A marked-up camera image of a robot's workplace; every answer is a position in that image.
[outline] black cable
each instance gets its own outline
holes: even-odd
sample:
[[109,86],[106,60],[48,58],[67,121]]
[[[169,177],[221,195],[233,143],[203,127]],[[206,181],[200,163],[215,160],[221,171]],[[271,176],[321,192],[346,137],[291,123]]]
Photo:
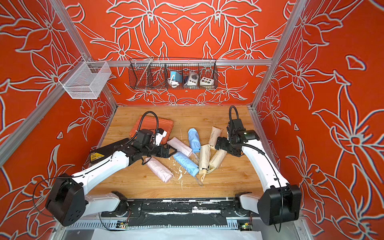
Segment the black cable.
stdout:
[[107,226],[104,225],[103,221],[101,220],[100,213],[99,213],[99,220],[100,220],[101,224],[103,225],[103,227],[105,227],[108,231],[110,231],[110,232],[120,231],[120,230],[115,230],[115,229],[109,229],[109,228],[107,228]]
[[[101,164],[100,166],[98,166],[98,167],[96,167],[96,168],[90,170],[89,172],[87,172],[87,173],[85,173],[85,174],[88,174],[88,173],[92,172],[93,170],[98,169],[99,167],[103,166],[104,164],[106,164],[106,163],[109,162],[109,161],[110,161],[110,160],[106,161],[105,163],[103,163],[103,164]],[[46,216],[46,217],[54,217],[53,215],[52,215],[52,216],[50,216],[50,215],[46,215],[46,214],[42,213],[40,210],[37,209],[37,206],[36,206],[36,203],[35,203],[35,192],[36,192],[37,187],[38,187],[42,182],[45,182],[45,181],[50,180],[50,179],[57,179],[57,178],[61,178],[61,179],[69,179],[69,178],[75,178],[75,177],[82,177],[82,176],[84,176],[85,174],[80,175],[80,176],[71,176],[71,177],[49,177],[49,178],[47,178],[47,179],[43,179],[43,180],[41,180],[38,184],[36,184],[35,188],[33,189],[33,193],[32,193],[32,204],[33,204],[33,207],[34,207],[34,208],[36,209],[36,211],[37,211],[38,213],[40,213],[41,215],[44,215],[44,216]]]
[[148,159],[148,161],[144,162],[143,157],[141,157],[141,160],[143,160],[143,162],[141,163],[141,165],[146,165],[151,159],[152,159],[152,156]]
[[232,108],[236,112],[236,119],[239,119],[239,113],[237,112],[236,107],[232,105],[232,106],[229,107],[229,121],[232,121]]
[[133,135],[133,137],[131,137],[131,139],[129,139],[126,143],[124,143],[124,144],[122,144],[122,145],[114,146],[114,147],[113,147],[113,152],[112,152],[112,154],[115,152],[115,149],[116,149],[116,148],[118,148],[118,147],[122,147],[122,146],[124,146],[124,145],[127,145],[127,144],[129,144],[130,142],[132,142],[132,141],[136,138],[136,136],[137,136],[137,132],[138,132],[138,131],[140,130],[140,128],[141,128],[141,124],[143,123],[144,117],[145,117],[148,113],[151,113],[151,114],[152,114],[153,116],[155,116],[155,118],[156,118],[156,131],[155,131],[155,138],[156,138],[156,133],[157,133],[157,131],[159,130],[159,118],[157,117],[156,113],[154,113],[154,112],[152,112],[152,111],[146,111],[146,112],[143,114],[143,116],[141,116],[141,119],[140,119],[140,122],[139,122],[139,126],[137,127],[137,131],[136,131],[135,135]]
[[275,229],[277,232],[280,232],[281,230],[281,222],[282,222],[282,216],[283,216],[283,189],[281,188],[281,184],[280,184],[280,181],[279,181],[279,178],[277,177],[277,174],[276,174],[276,171],[275,169],[273,168],[272,166],[272,163],[271,161],[267,158],[267,156],[265,155],[265,152],[263,152],[261,149],[253,146],[253,145],[250,145],[250,144],[246,144],[246,143],[238,143],[238,144],[233,144],[231,139],[232,139],[232,129],[233,129],[233,123],[232,123],[232,108],[235,109],[235,112],[236,112],[236,116],[238,118],[238,113],[237,113],[237,109],[235,106],[230,106],[229,107],[229,132],[228,132],[228,139],[229,139],[229,143],[232,145],[232,146],[243,146],[243,147],[250,147],[254,150],[256,150],[258,153],[260,153],[261,155],[264,155],[264,157],[267,159],[269,165],[271,166],[272,170],[273,170],[273,173],[275,174],[276,176],[276,179],[277,179],[277,182],[279,183],[279,187],[280,187],[280,194],[281,194],[281,208],[280,208],[280,226],[279,226],[279,230],[277,230],[276,228],[276,224],[274,224],[275,226]]

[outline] black cover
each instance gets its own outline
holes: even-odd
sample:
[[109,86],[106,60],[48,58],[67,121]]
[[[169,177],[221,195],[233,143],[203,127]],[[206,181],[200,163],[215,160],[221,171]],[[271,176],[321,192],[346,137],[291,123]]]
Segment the black cover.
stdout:
[[76,222],[84,213],[86,201],[83,187],[66,173],[53,184],[45,208],[64,226]]
[[[281,210],[281,194],[283,191],[283,213]],[[267,189],[257,203],[257,209],[266,225],[288,222],[299,218],[301,191],[297,185]]]
[[232,146],[229,143],[229,140],[225,137],[218,137],[215,145],[215,149],[223,149],[227,151],[227,153],[236,156],[236,157],[241,157],[241,146]]

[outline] white wire basket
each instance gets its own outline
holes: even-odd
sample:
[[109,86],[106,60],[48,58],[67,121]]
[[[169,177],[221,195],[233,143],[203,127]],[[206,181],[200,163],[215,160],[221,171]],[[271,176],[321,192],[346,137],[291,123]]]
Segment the white wire basket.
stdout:
[[101,68],[89,68],[85,62],[79,62],[72,77],[64,84],[64,90],[73,99],[97,99],[111,75],[107,62]]

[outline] white paper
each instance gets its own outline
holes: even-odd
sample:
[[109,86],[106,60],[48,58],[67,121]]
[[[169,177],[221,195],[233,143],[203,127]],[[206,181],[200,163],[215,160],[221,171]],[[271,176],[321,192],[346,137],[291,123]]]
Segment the white paper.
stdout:
[[91,240],[262,240],[261,232],[200,228],[153,228],[110,232],[96,228]]

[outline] black wire basket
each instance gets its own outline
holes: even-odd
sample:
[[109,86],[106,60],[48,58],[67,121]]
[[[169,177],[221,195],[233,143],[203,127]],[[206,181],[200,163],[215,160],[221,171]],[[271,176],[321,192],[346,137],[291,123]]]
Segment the black wire basket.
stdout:
[[215,59],[131,58],[129,86],[133,89],[215,89]]

